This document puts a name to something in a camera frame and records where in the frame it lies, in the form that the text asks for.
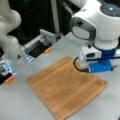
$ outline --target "black cable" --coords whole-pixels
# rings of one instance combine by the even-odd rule
[[[76,57],[76,58],[74,59],[74,62],[73,62],[74,67],[76,68],[76,70],[78,70],[79,72],[87,72],[87,73],[89,73],[89,69],[88,69],[88,68],[81,70],[81,69],[79,69],[79,68],[76,66],[76,61],[78,60],[78,58],[79,58],[79,57]]]

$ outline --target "metal bracket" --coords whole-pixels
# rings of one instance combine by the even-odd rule
[[[42,42],[44,45],[49,46],[55,44],[62,37],[62,33],[56,35],[43,29],[40,30],[40,35],[40,42]]]

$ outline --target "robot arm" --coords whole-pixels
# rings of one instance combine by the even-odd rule
[[[89,68],[90,72],[103,72],[112,68],[110,59],[117,55],[120,36],[120,8],[102,0],[70,0],[81,9],[72,16],[72,33],[89,43],[81,46],[80,68]],[[87,60],[98,60],[87,64]]]
[[[0,47],[14,71],[18,71],[27,63],[18,40],[8,35],[20,23],[20,15],[10,8],[8,0],[0,0]]]

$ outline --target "gray table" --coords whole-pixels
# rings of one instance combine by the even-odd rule
[[[78,56],[80,45],[84,43],[71,33],[52,47],[48,55],[42,54],[24,67],[11,84],[0,86],[0,120],[55,120],[52,113],[34,94],[27,83],[34,73],[63,58]],[[118,120],[120,116],[120,67],[113,72],[98,73],[108,81],[106,89],[73,114],[68,120]]]

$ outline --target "cable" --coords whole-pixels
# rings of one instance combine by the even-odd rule
[[[79,69],[79,68],[76,66],[76,61],[78,60],[78,58],[79,58],[79,57],[76,57],[76,58],[74,59],[74,62],[73,62],[74,67],[76,68],[76,70],[78,70],[79,72],[87,72],[87,73],[89,73],[89,69],[88,69],[88,68],[85,68],[85,69],[81,70],[81,69]]]

